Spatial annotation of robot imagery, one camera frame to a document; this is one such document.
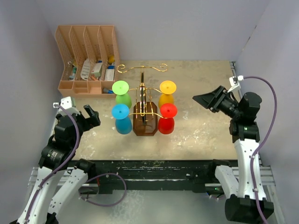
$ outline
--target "red cup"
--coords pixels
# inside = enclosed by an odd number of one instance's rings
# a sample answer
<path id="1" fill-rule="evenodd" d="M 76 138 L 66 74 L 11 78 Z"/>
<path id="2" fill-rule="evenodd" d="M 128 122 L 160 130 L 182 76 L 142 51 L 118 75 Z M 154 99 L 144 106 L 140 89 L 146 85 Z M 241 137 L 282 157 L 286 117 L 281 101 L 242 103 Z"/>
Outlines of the red cup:
<path id="1" fill-rule="evenodd" d="M 177 115 L 178 109 L 174 104 L 163 104 L 160 108 L 160 113 L 165 118 L 173 118 Z"/>
<path id="2" fill-rule="evenodd" d="M 170 134 L 174 130 L 173 118 L 160 118 L 158 122 L 158 130 L 162 134 Z"/>

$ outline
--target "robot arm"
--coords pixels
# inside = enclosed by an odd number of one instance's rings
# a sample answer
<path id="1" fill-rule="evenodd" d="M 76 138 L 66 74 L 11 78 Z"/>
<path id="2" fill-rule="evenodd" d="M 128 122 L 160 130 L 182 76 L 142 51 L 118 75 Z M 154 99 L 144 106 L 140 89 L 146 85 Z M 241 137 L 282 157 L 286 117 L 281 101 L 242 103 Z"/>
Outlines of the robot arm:
<path id="1" fill-rule="evenodd" d="M 79 140 L 83 132 L 100 125 L 99 113 L 92 110 L 89 105 L 84 106 L 84 109 L 90 116 L 85 119 L 82 113 L 77 110 L 73 98 L 66 97 L 63 98 L 60 103 L 54 103 L 53 105 L 55 104 L 61 105 L 72 115 L 79 129 Z M 80 186 L 87 181 L 88 177 L 91 178 L 95 176 L 95 165 L 92 162 L 80 160 L 74 168 L 73 174 L 70 175 L 69 180 L 54 196 L 59 180 L 68 167 L 67 162 L 40 187 L 41 181 L 64 163 L 75 147 L 76 131 L 71 119 L 61 109 L 58 110 L 56 119 L 58 122 L 54 128 L 55 134 L 49 138 L 47 146 L 42 150 L 42 156 L 39 161 L 38 178 L 33 193 L 19 219 L 12 222 L 12 224 L 58 223 L 57 218 L 59 218 L 61 210 L 69 202 L 70 198 L 78 191 Z M 39 190 L 37 197 L 32 207 L 30 207 L 30 203 L 34 198 L 33 195 L 37 190 Z"/>
<path id="2" fill-rule="evenodd" d="M 258 154 L 255 155 L 253 162 L 257 188 L 254 188 L 251 178 L 250 160 L 260 141 L 259 130 L 254 120 L 262 99 L 253 92 L 245 93 L 240 102 L 231 98 L 231 91 L 240 89 L 240 80 L 243 80 L 243 77 L 230 78 L 232 88 L 229 91 L 219 86 L 213 92 L 194 96 L 193 99 L 204 108 L 214 113 L 222 111 L 231 118 L 229 132 L 237 152 L 239 180 L 235 179 L 232 168 L 228 165 L 219 164 L 214 167 L 212 173 L 219 180 L 227 197 L 225 204 L 227 220 L 256 224 L 262 220 L 257 210 L 255 192 L 266 218 L 273 213 L 274 206 L 273 203 L 266 201 Z"/>

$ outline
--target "white cable clip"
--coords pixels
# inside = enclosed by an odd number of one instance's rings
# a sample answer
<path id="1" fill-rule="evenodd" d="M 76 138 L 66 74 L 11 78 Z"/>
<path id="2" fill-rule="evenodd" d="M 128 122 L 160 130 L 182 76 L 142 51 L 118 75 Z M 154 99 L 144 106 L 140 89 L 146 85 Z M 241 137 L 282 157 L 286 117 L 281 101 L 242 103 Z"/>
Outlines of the white cable clip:
<path id="1" fill-rule="evenodd" d="M 53 108 L 58 108 L 58 106 L 55 106 L 55 104 L 59 105 L 59 103 L 53 103 Z"/>
<path id="2" fill-rule="evenodd" d="M 244 76 L 232 76 L 229 78 L 229 83 L 231 87 L 229 88 L 228 92 L 237 91 L 241 89 L 240 81 L 244 80 Z"/>

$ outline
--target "white wall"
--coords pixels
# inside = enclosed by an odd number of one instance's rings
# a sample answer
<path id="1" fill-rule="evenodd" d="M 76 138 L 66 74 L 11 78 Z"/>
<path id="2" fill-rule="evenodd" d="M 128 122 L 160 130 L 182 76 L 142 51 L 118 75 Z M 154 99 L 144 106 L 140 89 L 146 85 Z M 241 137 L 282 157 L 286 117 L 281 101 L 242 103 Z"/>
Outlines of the white wall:
<path id="1" fill-rule="evenodd" d="M 272 0 L 236 63 L 236 72 L 270 81 L 278 97 L 273 131 L 261 151 L 273 170 L 282 209 L 288 223 L 298 222 L 299 150 L 299 1 Z M 242 92 L 262 99 L 258 125 L 262 139 L 270 125 L 273 96 L 260 81 L 242 83 Z"/>
<path id="2" fill-rule="evenodd" d="M 62 24 L 115 25 L 121 59 L 235 61 L 269 0 L 36 0 Z"/>
<path id="3" fill-rule="evenodd" d="M 52 128 L 62 60 L 34 0 L 0 1 L 0 223 L 21 214 Z"/>

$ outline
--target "blue plastic cup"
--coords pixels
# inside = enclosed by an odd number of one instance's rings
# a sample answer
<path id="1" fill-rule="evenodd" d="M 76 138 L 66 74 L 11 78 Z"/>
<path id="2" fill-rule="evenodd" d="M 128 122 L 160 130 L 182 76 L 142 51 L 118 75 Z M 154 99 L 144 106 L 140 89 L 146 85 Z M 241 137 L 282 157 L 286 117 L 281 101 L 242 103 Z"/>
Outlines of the blue plastic cup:
<path id="1" fill-rule="evenodd" d="M 117 104 L 112 108 L 112 116 L 116 119 L 115 127 L 120 134 L 129 134 L 132 130 L 132 122 L 128 117 L 129 108 L 124 104 Z"/>

